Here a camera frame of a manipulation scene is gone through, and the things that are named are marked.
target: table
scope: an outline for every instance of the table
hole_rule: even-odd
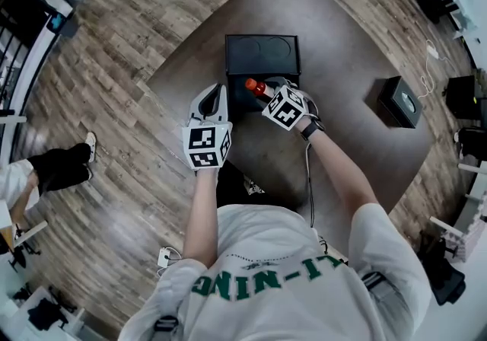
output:
[[[154,73],[149,88],[181,118],[190,101],[215,82],[226,83],[225,34],[298,35],[301,88],[311,94],[330,137],[364,171],[390,211],[425,160],[431,135],[387,126],[377,116],[384,79],[398,74],[361,27],[333,0],[230,0],[196,29]],[[292,209],[307,207],[304,140],[258,113],[234,126],[230,161]],[[317,156],[311,155],[315,225],[347,253],[349,222]]]

